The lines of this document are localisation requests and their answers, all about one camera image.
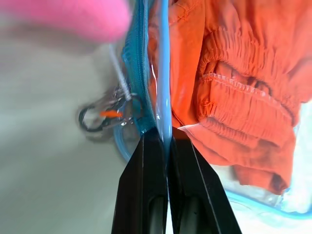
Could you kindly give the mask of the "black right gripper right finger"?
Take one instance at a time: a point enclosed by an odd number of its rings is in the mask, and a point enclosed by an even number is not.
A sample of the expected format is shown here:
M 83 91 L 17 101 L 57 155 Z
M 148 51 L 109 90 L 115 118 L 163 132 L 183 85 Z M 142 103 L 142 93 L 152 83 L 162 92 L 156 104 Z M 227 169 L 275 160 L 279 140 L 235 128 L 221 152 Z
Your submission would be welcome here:
M 168 179 L 174 234 L 242 234 L 217 173 L 186 135 L 172 138 Z

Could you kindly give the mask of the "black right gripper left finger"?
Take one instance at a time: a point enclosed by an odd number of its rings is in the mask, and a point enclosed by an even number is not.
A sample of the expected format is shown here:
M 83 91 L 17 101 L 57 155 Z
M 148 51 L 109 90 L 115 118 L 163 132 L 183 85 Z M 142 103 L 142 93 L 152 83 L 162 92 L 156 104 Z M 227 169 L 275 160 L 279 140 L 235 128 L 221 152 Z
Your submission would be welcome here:
M 158 130 L 144 133 L 119 179 L 111 234 L 165 234 L 168 186 Z

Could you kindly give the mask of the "orange cloth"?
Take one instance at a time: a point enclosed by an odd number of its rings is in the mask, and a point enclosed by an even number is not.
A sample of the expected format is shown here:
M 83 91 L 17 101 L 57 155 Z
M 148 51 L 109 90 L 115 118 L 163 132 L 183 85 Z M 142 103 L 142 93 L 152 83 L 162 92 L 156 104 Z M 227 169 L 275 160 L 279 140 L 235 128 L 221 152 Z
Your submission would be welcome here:
M 241 185 L 282 194 L 312 99 L 312 0 L 169 0 L 172 124 Z

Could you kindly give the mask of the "pink cloth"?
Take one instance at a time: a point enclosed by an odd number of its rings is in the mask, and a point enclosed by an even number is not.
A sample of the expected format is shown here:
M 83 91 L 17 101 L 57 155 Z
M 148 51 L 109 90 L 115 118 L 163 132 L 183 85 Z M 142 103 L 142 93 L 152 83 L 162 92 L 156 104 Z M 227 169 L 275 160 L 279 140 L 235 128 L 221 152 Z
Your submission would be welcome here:
M 0 12 L 96 42 L 121 39 L 132 21 L 127 0 L 0 0 Z

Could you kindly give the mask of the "clear plastic pouch blue zipper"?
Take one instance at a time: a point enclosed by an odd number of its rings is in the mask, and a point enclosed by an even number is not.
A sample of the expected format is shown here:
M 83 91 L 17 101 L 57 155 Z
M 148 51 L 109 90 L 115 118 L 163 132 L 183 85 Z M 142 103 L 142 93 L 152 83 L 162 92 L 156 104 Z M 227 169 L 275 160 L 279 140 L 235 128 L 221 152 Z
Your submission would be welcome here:
M 128 74 L 127 83 L 131 91 L 137 91 L 143 100 L 142 120 L 136 120 L 136 127 L 141 134 L 144 134 L 152 127 L 156 127 L 161 140 L 164 143 L 165 151 L 169 150 L 172 137 L 172 120 L 170 114 L 170 68 L 169 68 L 169 21 L 168 11 L 161 10 L 160 18 L 160 80 L 156 82 L 156 90 L 160 94 L 156 97 L 156 109 L 152 110 L 152 98 L 148 91 L 148 85 L 155 79 L 151 73 L 156 67 L 150 64 L 148 58 L 148 17 L 155 0 L 136 0 L 134 16 L 127 33 L 125 45 L 122 49 L 121 59 L 124 62 Z

